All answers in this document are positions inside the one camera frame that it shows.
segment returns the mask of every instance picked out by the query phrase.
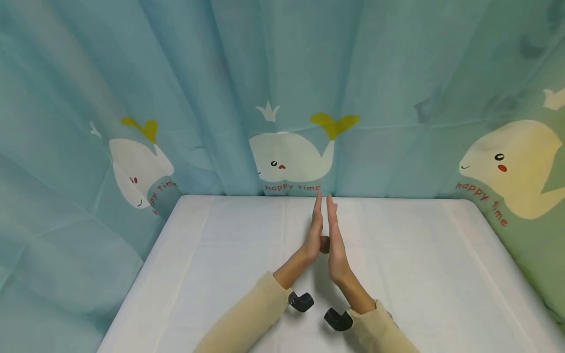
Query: whale tail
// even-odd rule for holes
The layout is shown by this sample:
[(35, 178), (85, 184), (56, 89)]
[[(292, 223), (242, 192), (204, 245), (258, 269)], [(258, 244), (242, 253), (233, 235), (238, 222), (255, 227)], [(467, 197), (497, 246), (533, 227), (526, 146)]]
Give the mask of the whale tail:
[(339, 134), (357, 124), (359, 119), (361, 119), (359, 115), (345, 115), (335, 121), (329, 114), (323, 112), (316, 113), (310, 117), (310, 121), (320, 125), (325, 130), (330, 141), (335, 140)]
[(145, 122), (145, 126), (141, 126), (134, 118), (131, 116), (125, 116), (121, 118), (120, 122), (124, 125), (130, 125), (138, 129), (153, 145), (157, 144), (157, 128), (159, 124), (156, 120), (148, 120)]

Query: wrist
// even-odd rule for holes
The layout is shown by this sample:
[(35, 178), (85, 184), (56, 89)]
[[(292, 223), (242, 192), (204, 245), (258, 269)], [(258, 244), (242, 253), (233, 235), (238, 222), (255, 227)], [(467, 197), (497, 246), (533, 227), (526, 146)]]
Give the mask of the wrist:
[(357, 277), (355, 276), (355, 273), (353, 273), (351, 268), (348, 267), (342, 276), (334, 280), (334, 284), (342, 290), (344, 288), (351, 287), (355, 284), (356, 280)]
[(316, 257), (318, 255), (309, 254), (306, 250), (305, 245), (302, 245), (294, 254), (301, 260), (301, 262), (305, 263), (307, 266), (311, 265), (314, 260), (316, 260)]

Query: teal curtain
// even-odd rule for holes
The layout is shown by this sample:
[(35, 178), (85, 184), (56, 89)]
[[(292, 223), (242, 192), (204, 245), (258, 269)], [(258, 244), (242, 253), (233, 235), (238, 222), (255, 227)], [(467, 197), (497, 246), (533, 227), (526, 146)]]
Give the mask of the teal curtain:
[(95, 351), (181, 194), (467, 198), (565, 327), (564, 7), (0, 0), (0, 351)]

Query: palm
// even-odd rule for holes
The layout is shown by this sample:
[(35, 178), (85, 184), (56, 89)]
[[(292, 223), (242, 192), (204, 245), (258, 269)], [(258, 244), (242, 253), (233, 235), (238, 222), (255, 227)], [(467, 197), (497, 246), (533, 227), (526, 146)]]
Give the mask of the palm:
[(337, 204), (333, 203), (332, 196), (326, 197), (329, 222), (329, 257), (328, 272), (334, 282), (339, 282), (350, 271), (344, 240), (341, 237), (340, 227), (337, 224)]
[(310, 259), (315, 259), (320, 252), (322, 224), (321, 193), (318, 193), (318, 197), (316, 197), (316, 202), (314, 204), (314, 210), (312, 211), (312, 223), (310, 224), (310, 230), (308, 231), (306, 241), (304, 242), (306, 254)]

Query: cartoon whale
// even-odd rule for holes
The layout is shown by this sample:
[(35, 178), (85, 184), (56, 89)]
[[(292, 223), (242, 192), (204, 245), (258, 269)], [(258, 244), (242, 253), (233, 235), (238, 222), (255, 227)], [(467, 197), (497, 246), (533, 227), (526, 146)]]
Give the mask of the cartoon whale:
[(259, 178), (268, 182), (306, 182), (322, 178), (332, 168), (334, 140), (359, 119), (359, 115), (346, 115), (334, 121), (326, 113), (312, 115), (310, 120), (324, 128), (330, 139), (323, 155), (310, 141), (292, 132), (265, 133), (251, 137), (249, 145)]
[(561, 145), (547, 125), (514, 121), (473, 143), (459, 171), (488, 185), (516, 216), (536, 219), (565, 198), (565, 188), (542, 192)]
[(158, 124), (155, 120), (148, 120), (142, 127), (132, 117), (126, 116), (121, 123), (137, 128), (155, 148), (153, 153), (144, 144), (125, 138), (114, 138), (109, 143), (112, 168), (121, 194), (133, 207), (146, 208), (150, 205), (147, 193), (151, 186), (160, 178), (172, 175), (175, 169), (156, 145)]

